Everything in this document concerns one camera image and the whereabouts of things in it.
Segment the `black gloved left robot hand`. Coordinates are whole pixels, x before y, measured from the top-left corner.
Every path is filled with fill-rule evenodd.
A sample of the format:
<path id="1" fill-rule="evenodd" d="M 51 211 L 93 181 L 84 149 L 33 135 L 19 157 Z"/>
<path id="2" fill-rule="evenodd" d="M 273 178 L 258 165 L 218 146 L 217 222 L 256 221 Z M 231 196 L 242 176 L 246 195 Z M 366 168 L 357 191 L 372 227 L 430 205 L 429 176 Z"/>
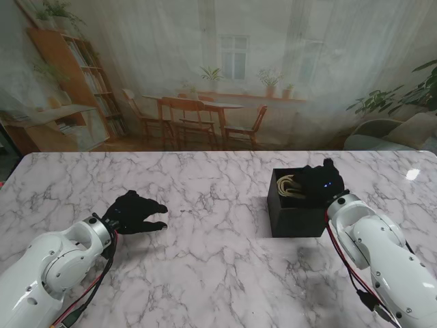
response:
<path id="1" fill-rule="evenodd" d="M 136 191 L 129 190 L 116 199 L 107 209 L 102 220 L 118 234 L 154 232 L 167 229 L 167 224 L 162 221 L 149 222 L 146 219 L 151 215 L 167 212 L 165 205 L 141 197 Z"/>

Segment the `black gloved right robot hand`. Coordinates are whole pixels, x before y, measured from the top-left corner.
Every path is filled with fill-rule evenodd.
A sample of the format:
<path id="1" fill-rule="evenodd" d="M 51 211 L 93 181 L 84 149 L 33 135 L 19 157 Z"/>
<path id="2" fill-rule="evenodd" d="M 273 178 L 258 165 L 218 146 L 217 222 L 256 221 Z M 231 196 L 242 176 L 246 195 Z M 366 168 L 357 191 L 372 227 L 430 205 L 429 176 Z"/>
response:
<path id="1" fill-rule="evenodd" d="M 293 177 L 300 185 L 305 199 L 314 206 L 329 207 L 338 197 L 346 194 L 346 188 L 339 170 L 331 158 L 325 158 L 322 165 L 302 168 Z"/>

